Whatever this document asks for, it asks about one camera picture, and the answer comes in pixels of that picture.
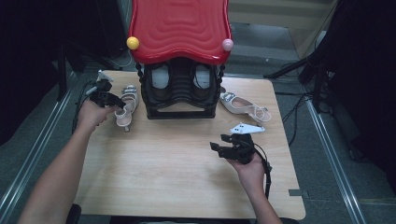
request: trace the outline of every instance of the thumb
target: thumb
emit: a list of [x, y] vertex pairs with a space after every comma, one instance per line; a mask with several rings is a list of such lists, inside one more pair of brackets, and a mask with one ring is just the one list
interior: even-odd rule
[[118, 107], [116, 105], [108, 106], [108, 107], [105, 107], [105, 111], [106, 111], [107, 114], [109, 114], [109, 113], [112, 113], [112, 112], [116, 111], [117, 108]]

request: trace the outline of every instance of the pink ball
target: pink ball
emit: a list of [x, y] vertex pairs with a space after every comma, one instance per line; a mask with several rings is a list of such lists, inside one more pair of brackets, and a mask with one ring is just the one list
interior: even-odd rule
[[225, 39], [222, 42], [222, 46], [225, 51], [231, 51], [233, 48], [233, 41], [231, 39]]

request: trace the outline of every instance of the sandal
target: sandal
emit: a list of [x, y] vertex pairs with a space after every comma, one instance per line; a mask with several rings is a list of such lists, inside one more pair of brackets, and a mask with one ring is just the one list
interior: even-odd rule
[[117, 125], [120, 127], [128, 127], [131, 124], [132, 114], [139, 105], [139, 97], [137, 96], [137, 88], [129, 85], [122, 90], [121, 100], [125, 103], [124, 108], [115, 111]]
[[258, 123], [263, 123], [271, 119], [271, 114], [265, 107], [259, 107], [241, 97], [235, 96], [232, 92], [220, 94], [220, 101], [233, 114], [248, 114]]

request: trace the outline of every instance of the person's left hand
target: person's left hand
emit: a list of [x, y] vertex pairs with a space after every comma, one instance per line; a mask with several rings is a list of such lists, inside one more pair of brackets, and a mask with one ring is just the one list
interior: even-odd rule
[[85, 101], [78, 113], [78, 128], [86, 128], [90, 132], [107, 119], [106, 115], [116, 111], [117, 106], [100, 107], [93, 101]]

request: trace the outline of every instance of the yellow ball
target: yellow ball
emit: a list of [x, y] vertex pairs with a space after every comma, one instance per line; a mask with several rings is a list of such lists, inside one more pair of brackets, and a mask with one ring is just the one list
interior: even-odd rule
[[137, 49], [139, 48], [139, 40], [136, 37], [131, 36], [126, 40], [126, 45], [129, 49]]

